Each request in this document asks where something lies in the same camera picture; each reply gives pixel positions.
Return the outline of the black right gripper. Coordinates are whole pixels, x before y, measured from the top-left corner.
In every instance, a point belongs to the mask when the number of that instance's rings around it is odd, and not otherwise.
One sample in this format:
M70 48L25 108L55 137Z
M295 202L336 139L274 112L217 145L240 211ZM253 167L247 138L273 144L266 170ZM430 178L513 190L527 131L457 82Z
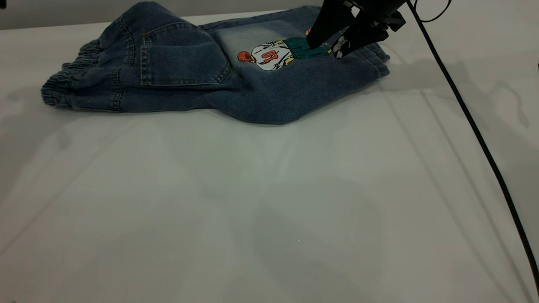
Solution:
M358 48L387 39L387 29L398 31L405 23L398 9L404 0L325 0L307 35L311 49L320 47L342 29L332 54L341 59ZM355 17L352 8L359 8Z

